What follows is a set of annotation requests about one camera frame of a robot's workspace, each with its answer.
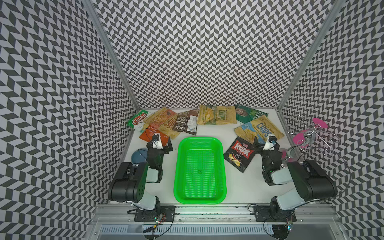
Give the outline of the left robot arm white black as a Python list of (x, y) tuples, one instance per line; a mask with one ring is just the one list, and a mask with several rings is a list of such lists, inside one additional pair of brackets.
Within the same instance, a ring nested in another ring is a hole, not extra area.
[(171, 140), (162, 149), (154, 142), (147, 144), (147, 157), (142, 163), (121, 163), (108, 189), (108, 199), (118, 203), (130, 203), (144, 212), (159, 213), (161, 204), (157, 196), (146, 192), (147, 183), (160, 183), (164, 170), (164, 155), (173, 151)]

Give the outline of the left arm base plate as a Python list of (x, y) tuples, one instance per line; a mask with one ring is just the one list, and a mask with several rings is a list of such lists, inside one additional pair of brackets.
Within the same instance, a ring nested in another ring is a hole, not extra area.
[(160, 206), (159, 208), (147, 211), (137, 210), (135, 213), (135, 222), (154, 222), (159, 218), (160, 214), (165, 214), (164, 222), (173, 222), (175, 218), (175, 206)]

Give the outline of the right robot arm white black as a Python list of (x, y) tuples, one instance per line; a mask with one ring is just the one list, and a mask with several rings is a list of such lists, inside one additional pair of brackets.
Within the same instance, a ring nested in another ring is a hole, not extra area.
[(282, 168), (283, 153), (280, 145), (273, 147), (254, 143), (256, 153), (262, 156), (262, 176), (269, 186), (280, 186), (289, 183), (294, 187), (286, 193), (271, 198), (270, 204), (253, 206), (257, 222), (270, 219), (274, 222), (283, 221), (294, 216), (298, 207), (312, 201), (334, 198), (338, 195), (335, 181), (314, 160), (288, 162)]

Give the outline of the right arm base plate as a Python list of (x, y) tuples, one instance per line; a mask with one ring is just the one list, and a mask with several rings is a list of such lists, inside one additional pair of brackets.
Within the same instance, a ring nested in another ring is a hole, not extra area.
[(278, 207), (253, 206), (254, 215), (257, 222), (296, 222), (297, 218), (294, 210), (283, 211)]

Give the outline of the black Krax chips bag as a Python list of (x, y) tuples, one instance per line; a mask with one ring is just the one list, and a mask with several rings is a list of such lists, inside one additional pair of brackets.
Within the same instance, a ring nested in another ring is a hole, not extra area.
[(237, 137), (224, 153), (224, 159), (241, 173), (244, 173), (256, 154), (252, 144)]

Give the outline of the green plastic basket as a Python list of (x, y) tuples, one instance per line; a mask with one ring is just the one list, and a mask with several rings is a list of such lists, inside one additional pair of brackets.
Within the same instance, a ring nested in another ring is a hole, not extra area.
[(178, 147), (174, 196), (181, 204), (216, 205), (227, 195), (223, 145), (212, 137), (188, 137)]

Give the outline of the yellow blue Chips bag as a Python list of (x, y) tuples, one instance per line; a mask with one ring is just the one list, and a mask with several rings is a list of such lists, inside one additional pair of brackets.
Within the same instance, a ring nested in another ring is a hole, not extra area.
[(255, 141), (265, 144), (269, 135), (274, 135), (278, 140), (285, 136), (266, 116), (245, 123), (234, 131), (238, 137), (251, 144)]

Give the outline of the yellow green Chips bag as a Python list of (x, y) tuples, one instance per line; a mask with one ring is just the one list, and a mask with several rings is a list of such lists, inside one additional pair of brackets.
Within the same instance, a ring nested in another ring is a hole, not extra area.
[(205, 106), (200, 105), (198, 125), (231, 125), (236, 124), (235, 106)]

